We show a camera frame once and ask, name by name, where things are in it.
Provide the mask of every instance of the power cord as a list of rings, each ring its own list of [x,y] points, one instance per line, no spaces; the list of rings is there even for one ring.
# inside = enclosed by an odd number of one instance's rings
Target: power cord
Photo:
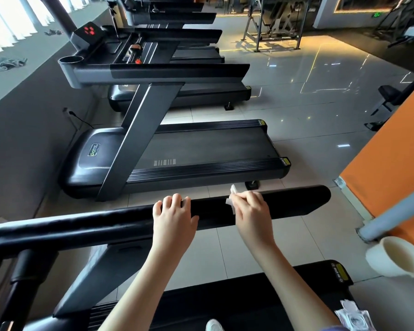
[[[89,125],[92,129],[95,129],[92,125],[90,125],[88,122],[86,122],[86,121],[83,121],[81,118],[79,118],[73,111],[71,111],[71,110],[69,110],[68,111],[68,113],[69,113],[69,115],[72,115],[72,116],[74,116],[74,117],[76,117],[76,118],[78,118],[80,121],[82,121],[83,123],[86,123],[87,125]]]

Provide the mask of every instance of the cup holder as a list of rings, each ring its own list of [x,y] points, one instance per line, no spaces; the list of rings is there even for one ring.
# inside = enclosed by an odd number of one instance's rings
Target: cup holder
[[[60,58],[58,62],[61,64],[76,64],[83,60],[84,58],[80,55],[68,55],[67,57]]]

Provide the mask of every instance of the window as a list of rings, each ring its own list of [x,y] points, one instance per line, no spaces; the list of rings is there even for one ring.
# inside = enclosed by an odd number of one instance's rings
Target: window
[[[89,4],[89,0],[60,1],[69,13]],[[0,52],[53,21],[40,0],[0,0]]]

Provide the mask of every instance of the treadmill logo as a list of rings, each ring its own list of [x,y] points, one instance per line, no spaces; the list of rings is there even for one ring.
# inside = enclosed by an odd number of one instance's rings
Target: treadmill logo
[[[94,156],[96,156],[97,153],[98,153],[99,148],[100,148],[100,144],[99,143],[92,144],[90,146],[90,150],[89,150],[89,153],[88,153],[87,156],[88,157],[94,157]]]
[[[155,160],[153,162],[153,166],[169,166],[169,165],[176,165],[176,159],[164,159],[164,160]]]

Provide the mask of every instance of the shoe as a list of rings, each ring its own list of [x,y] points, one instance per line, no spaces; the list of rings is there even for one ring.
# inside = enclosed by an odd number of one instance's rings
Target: shoe
[[[206,331],[224,331],[217,320],[210,320],[206,325]]]

